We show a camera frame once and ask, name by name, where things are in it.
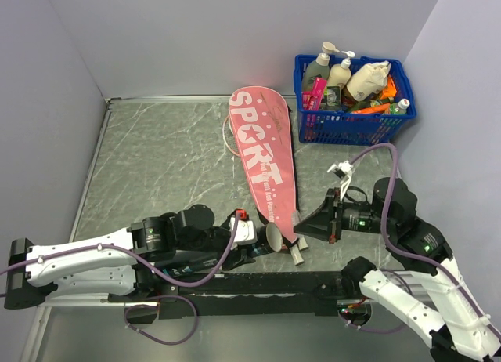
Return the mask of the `black shuttlecock tube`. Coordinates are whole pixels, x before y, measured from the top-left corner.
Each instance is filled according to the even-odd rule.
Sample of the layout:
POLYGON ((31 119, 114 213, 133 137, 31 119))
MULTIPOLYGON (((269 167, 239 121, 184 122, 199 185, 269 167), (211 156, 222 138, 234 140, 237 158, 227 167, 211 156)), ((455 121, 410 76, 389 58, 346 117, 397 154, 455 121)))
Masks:
MULTIPOLYGON (((255 258, 280 252, 283 237, 275 223, 257 228, 253 221, 240 220, 232 248, 223 262, 222 270, 233 270, 239 266, 255 262, 255 258)), ((216 266, 222 252, 188 252, 176 254, 170 262, 160 262, 156 266, 173 278, 185 277, 216 266)))

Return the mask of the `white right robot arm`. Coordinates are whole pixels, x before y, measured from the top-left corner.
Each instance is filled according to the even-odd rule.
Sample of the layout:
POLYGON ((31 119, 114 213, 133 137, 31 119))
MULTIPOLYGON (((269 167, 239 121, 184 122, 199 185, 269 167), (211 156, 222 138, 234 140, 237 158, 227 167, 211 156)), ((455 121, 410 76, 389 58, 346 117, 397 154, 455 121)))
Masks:
POLYGON ((376 233, 386 249, 425 290, 430 306, 390 282, 368 259, 352 259, 341 271, 343 292, 381 304, 412 329, 436 361, 490 361, 500 355, 500 333, 482 313, 438 228, 416 214, 417 197, 401 180, 375 182, 371 201, 341 199, 330 189, 323 203, 294 231, 334 243, 344 230, 376 233))

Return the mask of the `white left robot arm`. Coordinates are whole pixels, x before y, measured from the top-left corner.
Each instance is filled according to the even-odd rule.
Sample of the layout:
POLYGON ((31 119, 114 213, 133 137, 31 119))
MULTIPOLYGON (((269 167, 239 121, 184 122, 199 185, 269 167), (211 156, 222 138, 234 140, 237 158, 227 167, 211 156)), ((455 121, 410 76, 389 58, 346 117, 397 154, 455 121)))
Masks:
POLYGON ((193 205, 83 241, 36 245, 16 239, 3 272, 4 307, 21 310, 81 293, 144 301, 157 278, 175 283, 183 274, 244 264, 258 240, 248 214, 237 209, 222 225, 214 221, 207 206, 193 205))

